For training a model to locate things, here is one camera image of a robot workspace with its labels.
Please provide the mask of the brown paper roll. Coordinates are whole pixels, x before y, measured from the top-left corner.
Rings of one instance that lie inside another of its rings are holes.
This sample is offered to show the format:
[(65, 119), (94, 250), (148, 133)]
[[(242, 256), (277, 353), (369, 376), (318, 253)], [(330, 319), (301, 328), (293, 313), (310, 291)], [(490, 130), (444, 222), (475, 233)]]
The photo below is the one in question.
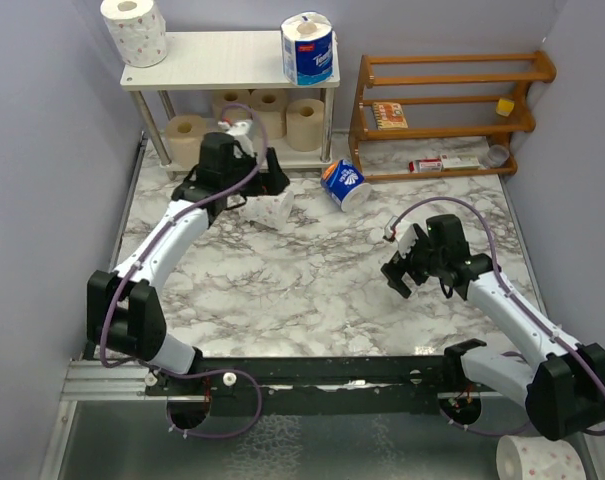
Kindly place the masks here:
[(285, 89), (255, 89), (250, 94), (250, 107), (266, 127), (270, 140), (286, 135), (288, 96)]
[(173, 163), (189, 171), (199, 163), (200, 145), (208, 131), (207, 121), (199, 115), (178, 115), (165, 129)]
[(296, 151), (310, 152), (322, 145), (324, 103), (317, 99), (300, 99), (286, 109), (286, 141)]
[(228, 120), (231, 123), (250, 120), (251, 114), (243, 108), (228, 108), (229, 104), (249, 105), (251, 94), (248, 89), (215, 90), (212, 93), (212, 110), (214, 122)]

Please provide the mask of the white red-dotted roll front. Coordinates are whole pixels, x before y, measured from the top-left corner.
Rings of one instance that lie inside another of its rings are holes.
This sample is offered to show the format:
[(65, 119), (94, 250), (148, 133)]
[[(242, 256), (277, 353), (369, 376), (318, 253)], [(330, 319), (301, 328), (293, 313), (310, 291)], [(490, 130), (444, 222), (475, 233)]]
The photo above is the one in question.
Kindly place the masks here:
[(166, 58), (166, 21), (155, 1), (104, 0), (100, 13), (126, 65), (147, 68)]

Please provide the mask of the blue roll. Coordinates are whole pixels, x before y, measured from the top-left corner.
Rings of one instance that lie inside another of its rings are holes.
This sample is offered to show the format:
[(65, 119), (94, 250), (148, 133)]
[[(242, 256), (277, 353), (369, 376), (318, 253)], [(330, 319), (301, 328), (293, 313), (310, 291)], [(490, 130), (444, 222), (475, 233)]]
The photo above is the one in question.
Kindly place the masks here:
[(312, 86), (333, 73), (333, 27), (317, 12), (303, 12), (280, 27), (283, 73), (296, 86)]
[(372, 186), (348, 159), (331, 164), (321, 175), (321, 185), (345, 213), (366, 202), (372, 191)]

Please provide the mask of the white red-dotted roll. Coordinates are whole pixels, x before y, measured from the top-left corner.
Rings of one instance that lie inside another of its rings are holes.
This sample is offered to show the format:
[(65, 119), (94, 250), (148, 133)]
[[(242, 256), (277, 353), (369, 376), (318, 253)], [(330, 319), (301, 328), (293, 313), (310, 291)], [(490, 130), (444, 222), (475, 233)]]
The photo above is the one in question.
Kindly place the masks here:
[(166, 58), (166, 21), (155, 1), (104, 0), (100, 13), (126, 65), (147, 68)]
[(246, 221), (281, 230), (285, 227), (294, 203), (291, 191), (279, 195), (248, 197), (246, 204), (239, 209), (239, 216)]

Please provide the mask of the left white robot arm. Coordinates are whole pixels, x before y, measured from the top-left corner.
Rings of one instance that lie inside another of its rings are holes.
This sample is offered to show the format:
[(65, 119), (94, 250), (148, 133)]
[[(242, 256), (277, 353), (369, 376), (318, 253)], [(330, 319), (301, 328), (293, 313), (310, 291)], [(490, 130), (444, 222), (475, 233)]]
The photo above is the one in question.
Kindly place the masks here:
[(274, 148), (262, 155), (238, 127), (204, 135), (198, 164), (173, 190), (159, 223), (112, 271), (87, 282), (86, 334), (102, 351), (168, 372), (168, 382), (188, 395), (202, 385), (202, 353), (169, 334), (159, 293), (193, 242), (228, 210), (228, 198), (274, 198), (290, 181)]

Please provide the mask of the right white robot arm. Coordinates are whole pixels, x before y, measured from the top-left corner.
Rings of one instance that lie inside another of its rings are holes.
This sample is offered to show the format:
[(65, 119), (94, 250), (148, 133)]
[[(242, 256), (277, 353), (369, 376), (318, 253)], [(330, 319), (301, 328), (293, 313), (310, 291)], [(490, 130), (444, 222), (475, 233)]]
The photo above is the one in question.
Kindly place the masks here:
[(460, 219), (452, 214), (396, 233), (398, 218), (383, 237), (396, 251), (381, 271), (403, 298), (429, 279), (446, 297), (458, 295), (479, 309), (521, 355), (508, 358), (477, 339), (445, 350), (443, 383), (463, 391), (485, 385), (520, 405), (532, 426), (549, 440), (585, 432), (605, 422), (605, 350), (585, 345), (553, 324), (508, 281), (487, 254), (471, 252)]

